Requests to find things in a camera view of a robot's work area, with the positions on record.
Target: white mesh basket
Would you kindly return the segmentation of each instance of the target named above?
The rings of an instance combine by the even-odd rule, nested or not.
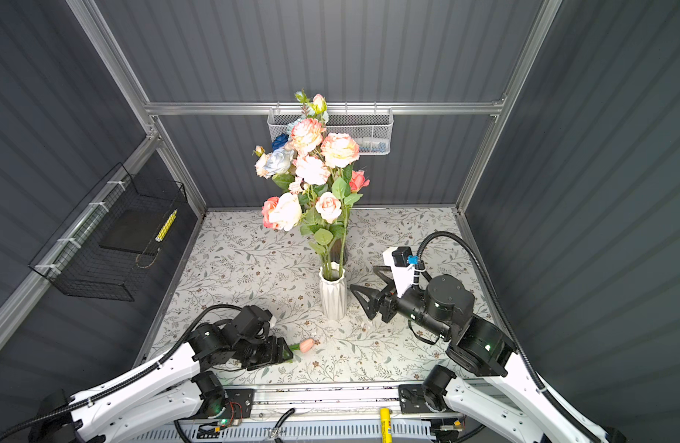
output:
[[[271,140],[275,140],[281,134],[286,133],[288,125],[301,118],[300,114],[277,114],[271,109],[268,112],[268,132]],[[349,134],[360,146],[360,155],[386,155],[389,154],[392,140],[392,126],[394,126],[394,114],[330,114],[328,117],[327,132],[337,134]]]

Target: wire basket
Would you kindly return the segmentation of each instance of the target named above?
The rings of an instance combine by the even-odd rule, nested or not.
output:
[[[268,132],[271,140],[289,130],[289,125],[300,119],[300,114],[279,114],[268,111]],[[349,134],[360,146],[361,155],[386,155],[392,141],[394,114],[330,114],[327,133]]]
[[[182,183],[126,175],[89,204],[70,237],[56,240],[61,251],[51,263],[41,250],[30,268],[67,296],[133,301],[186,201]]]

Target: vase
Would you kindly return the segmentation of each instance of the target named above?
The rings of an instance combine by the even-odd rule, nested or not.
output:
[[[340,265],[335,261],[331,263],[333,277],[339,274]],[[323,270],[320,275],[320,299],[323,304],[323,313],[330,320],[340,320],[347,310],[347,281],[345,274],[340,279],[328,281],[323,278]]]

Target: black wire basket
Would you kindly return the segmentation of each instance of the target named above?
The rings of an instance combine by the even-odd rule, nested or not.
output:
[[[67,296],[133,301],[186,202],[182,183],[126,174],[54,254],[43,247],[29,266]]]

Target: floral pattern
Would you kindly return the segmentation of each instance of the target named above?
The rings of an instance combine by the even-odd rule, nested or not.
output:
[[[349,284],[382,288],[372,266],[382,264],[382,252],[407,245],[416,251],[426,235],[437,230],[458,232],[451,208],[357,209],[352,211],[345,272]],[[451,274],[476,296],[475,312],[492,321],[468,255],[450,239],[437,239],[424,260],[433,276]],[[291,362],[256,371],[216,373],[227,385],[312,384],[349,381],[423,380],[436,364],[461,377],[474,377],[445,355],[446,343],[429,345],[417,340],[403,317],[389,324],[378,315],[369,321],[352,294],[347,314],[339,321],[323,316],[319,295],[320,258],[295,227],[288,233],[264,229],[257,211],[212,212],[187,262],[153,345],[164,351],[206,306],[256,304],[278,319],[275,335],[293,344],[309,337],[315,346],[295,352]],[[236,311],[207,315],[214,322]],[[430,332],[415,328],[419,334]],[[226,368],[235,368],[229,361]]]

